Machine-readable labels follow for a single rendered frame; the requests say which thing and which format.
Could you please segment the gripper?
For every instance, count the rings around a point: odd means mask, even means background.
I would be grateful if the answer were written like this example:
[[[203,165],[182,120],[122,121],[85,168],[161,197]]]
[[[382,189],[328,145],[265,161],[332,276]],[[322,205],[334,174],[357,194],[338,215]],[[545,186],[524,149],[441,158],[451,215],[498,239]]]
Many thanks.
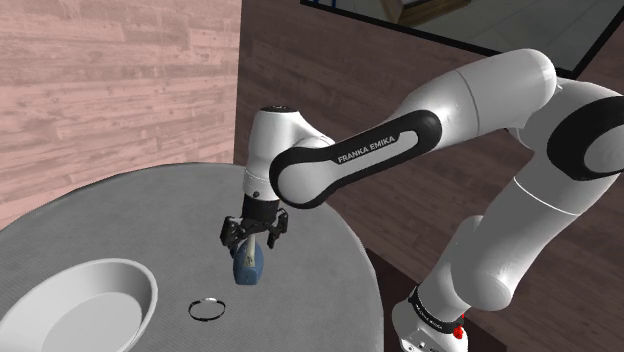
[[[259,200],[249,195],[243,198],[241,218],[226,216],[220,240],[229,250],[237,250],[248,237],[248,230],[255,225],[270,225],[267,246],[273,248],[276,241],[288,230],[288,213],[280,208],[279,201]]]

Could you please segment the grey round table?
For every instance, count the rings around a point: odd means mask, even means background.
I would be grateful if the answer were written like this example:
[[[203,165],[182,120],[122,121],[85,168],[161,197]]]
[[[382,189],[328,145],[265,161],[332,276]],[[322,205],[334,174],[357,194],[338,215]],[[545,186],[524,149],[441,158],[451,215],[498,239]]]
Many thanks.
[[[132,352],[383,352],[374,269],[331,207],[289,210],[254,286],[234,282],[219,234],[239,214],[243,169],[166,165],[73,191],[0,230],[0,273],[118,257],[159,289]]]

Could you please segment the white bowl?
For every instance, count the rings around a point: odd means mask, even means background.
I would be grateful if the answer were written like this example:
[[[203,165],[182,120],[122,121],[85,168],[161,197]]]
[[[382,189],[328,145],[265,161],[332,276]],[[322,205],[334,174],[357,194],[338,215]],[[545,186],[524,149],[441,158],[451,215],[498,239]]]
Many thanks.
[[[0,273],[0,352],[130,352],[158,302],[155,276],[129,259]]]

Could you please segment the black framed window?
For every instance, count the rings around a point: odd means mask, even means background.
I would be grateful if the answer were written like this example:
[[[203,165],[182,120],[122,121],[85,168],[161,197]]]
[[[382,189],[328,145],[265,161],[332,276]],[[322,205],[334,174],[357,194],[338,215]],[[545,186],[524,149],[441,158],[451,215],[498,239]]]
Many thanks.
[[[546,54],[576,79],[624,23],[624,0],[299,0],[423,39],[490,56]]]

